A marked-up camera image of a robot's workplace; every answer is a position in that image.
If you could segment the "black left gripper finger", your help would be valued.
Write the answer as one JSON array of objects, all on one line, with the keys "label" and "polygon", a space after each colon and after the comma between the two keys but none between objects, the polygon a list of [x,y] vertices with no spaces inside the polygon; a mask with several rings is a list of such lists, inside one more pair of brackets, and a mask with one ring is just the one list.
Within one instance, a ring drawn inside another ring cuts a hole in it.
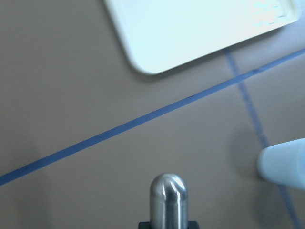
[{"label": "black left gripper finger", "polygon": [[188,222],[188,229],[199,229],[199,224],[196,221]]}]

